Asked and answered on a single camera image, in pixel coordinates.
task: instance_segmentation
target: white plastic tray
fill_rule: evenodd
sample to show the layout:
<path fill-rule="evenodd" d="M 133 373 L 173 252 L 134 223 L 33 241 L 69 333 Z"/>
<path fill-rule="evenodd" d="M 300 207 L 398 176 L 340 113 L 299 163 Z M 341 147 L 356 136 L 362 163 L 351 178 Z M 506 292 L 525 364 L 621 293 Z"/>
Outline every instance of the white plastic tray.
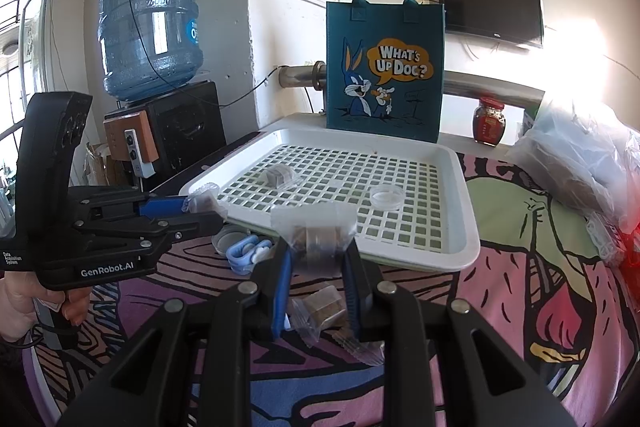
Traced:
<path fill-rule="evenodd" d="M 258 179 L 284 163 L 302 176 L 278 191 Z M 220 186 L 228 220 L 273 233 L 275 204 L 345 201 L 358 206 L 356 243 L 363 257 L 413 269 L 460 270 L 476 260 L 480 240 L 465 179 L 447 147 L 329 129 L 282 129 L 260 136 L 186 184 L 186 195 Z M 372 208 L 369 187 L 395 184 L 406 192 L 398 211 Z"/>

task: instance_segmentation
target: tote bag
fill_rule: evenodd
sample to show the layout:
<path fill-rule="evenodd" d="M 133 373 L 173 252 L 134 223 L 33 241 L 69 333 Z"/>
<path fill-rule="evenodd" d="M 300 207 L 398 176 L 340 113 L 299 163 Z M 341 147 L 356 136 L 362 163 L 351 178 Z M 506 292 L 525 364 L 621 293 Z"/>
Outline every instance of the tote bag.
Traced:
<path fill-rule="evenodd" d="M 327 3 L 327 127 L 437 142 L 444 7 Z"/>

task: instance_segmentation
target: orange speech bubble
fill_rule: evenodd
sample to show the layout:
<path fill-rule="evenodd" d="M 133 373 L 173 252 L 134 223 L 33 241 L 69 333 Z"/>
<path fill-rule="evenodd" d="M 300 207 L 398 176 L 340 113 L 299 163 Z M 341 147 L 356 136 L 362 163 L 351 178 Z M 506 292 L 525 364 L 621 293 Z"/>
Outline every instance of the orange speech bubble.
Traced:
<path fill-rule="evenodd" d="M 398 39 L 382 39 L 367 51 L 367 58 L 371 72 L 380 77 L 377 86 L 392 78 L 399 82 L 427 80 L 434 72 L 427 50 Z"/>

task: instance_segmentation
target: glass jar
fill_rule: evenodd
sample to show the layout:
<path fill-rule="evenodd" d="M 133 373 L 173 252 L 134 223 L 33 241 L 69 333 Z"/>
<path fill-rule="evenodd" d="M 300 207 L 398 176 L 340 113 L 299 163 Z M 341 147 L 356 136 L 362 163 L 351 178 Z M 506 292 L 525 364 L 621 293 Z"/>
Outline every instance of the glass jar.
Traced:
<path fill-rule="evenodd" d="M 502 102 L 487 97 L 480 99 L 474 112 L 474 140 L 494 147 L 500 143 L 507 127 L 503 109 Z"/>

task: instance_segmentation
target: water bottle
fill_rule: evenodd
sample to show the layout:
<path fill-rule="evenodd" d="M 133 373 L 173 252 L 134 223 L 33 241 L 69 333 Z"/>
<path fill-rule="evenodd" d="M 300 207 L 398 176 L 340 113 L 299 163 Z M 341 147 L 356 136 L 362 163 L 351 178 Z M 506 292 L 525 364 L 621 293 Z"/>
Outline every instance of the water bottle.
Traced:
<path fill-rule="evenodd" d="M 111 96 L 134 102 L 169 92 L 202 66 L 195 0 L 98 0 L 98 6 L 104 89 Z"/>

